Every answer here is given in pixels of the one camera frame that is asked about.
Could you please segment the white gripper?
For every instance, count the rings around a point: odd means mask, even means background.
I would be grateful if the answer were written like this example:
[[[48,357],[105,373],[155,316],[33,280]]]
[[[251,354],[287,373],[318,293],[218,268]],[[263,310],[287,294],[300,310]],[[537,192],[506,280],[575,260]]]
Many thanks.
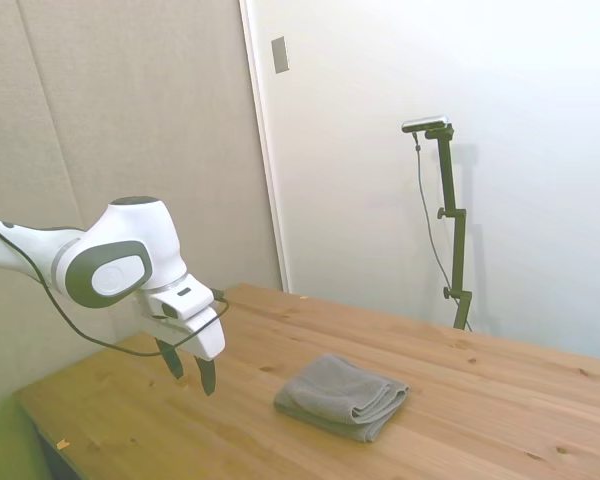
[[[221,322],[212,303],[211,293],[140,295],[143,315],[140,325],[144,331],[156,337],[158,351],[175,379],[184,375],[184,368],[173,345],[193,335],[181,347],[196,356],[201,385],[207,396],[211,396],[216,389],[214,358],[225,347]]]

